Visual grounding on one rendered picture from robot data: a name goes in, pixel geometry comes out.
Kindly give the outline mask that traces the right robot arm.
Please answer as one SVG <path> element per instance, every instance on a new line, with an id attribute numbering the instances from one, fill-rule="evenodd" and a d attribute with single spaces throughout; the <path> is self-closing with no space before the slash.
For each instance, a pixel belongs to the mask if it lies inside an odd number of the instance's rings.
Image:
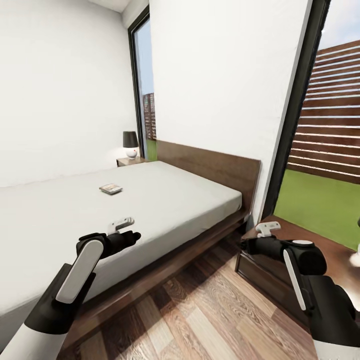
<path id="1" fill-rule="evenodd" d="M 347 292 L 325 275 L 327 262 L 312 241 L 277 239 L 277 221 L 259 223 L 257 237 L 235 240 L 250 255 L 265 255 L 287 265 L 308 324 L 318 360 L 360 360 L 360 327 Z"/>

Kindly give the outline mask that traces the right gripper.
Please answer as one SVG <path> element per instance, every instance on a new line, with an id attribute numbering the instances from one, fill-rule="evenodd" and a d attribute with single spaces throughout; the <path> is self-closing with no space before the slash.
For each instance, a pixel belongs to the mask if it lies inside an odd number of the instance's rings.
<path id="1" fill-rule="evenodd" d="M 245 240 L 235 240 L 235 244 L 239 249 L 247 250 L 247 253 L 250 255 L 265 255 L 274 259 L 270 254 L 270 246 L 272 241 L 278 240 L 276 235 L 271 235 L 269 237 L 251 237 L 246 238 Z"/>

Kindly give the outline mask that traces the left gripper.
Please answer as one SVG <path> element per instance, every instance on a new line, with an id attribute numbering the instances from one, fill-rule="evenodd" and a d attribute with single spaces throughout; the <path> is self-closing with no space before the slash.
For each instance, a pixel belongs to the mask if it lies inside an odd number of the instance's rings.
<path id="1" fill-rule="evenodd" d="M 123 249 L 134 246 L 137 240 L 139 240 L 142 237 L 142 235 L 139 232 L 133 233 L 132 230 L 111 236 L 117 240 L 117 250 L 114 253 L 114 255 L 121 252 Z"/>

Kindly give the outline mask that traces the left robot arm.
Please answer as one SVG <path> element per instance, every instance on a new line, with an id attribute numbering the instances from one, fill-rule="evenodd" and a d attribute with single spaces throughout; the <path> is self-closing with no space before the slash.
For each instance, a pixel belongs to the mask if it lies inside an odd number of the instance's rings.
<path id="1" fill-rule="evenodd" d="M 119 230 L 135 223 L 132 216 L 110 222 L 107 234 L 80 237 L 74 264 L 67 262 L 14 335 L 0 360 L 56 360 L 68 332 L 93 284 L 99 260 L 134 246 L 142 235 Z"/>

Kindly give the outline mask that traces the hardback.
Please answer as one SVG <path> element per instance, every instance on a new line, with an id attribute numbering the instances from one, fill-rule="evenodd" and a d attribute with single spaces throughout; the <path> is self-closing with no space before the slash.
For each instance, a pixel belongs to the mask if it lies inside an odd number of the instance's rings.
<path id="1" fill-rule="evenodd" d="M 110 183 L 110 184 L 107 184 L 107 185 L 104 185 L 102 187 L 99 188 L 99 190 L 102 190 L 106 193 L 109 193 L 110 195 L 118 192 L 118 191 L 121 191 L 123 188 L 119 185 L 116 185 L 114 183 Z"/>

